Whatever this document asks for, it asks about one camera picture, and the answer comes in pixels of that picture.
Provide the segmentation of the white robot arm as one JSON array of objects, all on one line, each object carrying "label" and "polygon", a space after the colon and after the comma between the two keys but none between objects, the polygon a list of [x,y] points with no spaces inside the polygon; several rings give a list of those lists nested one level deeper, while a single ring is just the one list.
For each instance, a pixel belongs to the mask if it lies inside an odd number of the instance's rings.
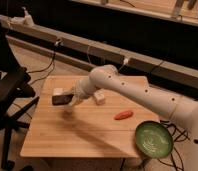
[{"label": "white robot arm", "polygon": [[[111,90],[169,119],[198,140],[198,101],[150,86],[123,81],[113,65],[92,69],[87,77],[77,81],[72,88],[72,105],[88,99],[99,89]],[[191,156],[198,157],[198,144],[190,145]]]}]

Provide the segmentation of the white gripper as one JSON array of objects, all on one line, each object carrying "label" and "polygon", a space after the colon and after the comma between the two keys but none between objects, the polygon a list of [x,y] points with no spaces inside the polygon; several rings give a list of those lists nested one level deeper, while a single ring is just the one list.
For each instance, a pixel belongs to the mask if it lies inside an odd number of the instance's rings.
[{"label": "white gripper", "polygon": [[73,94],[70,106],[75,106],[82,103],[85,99],[91,97],[96,88],[88,80],[79,80],[73,87]]}]

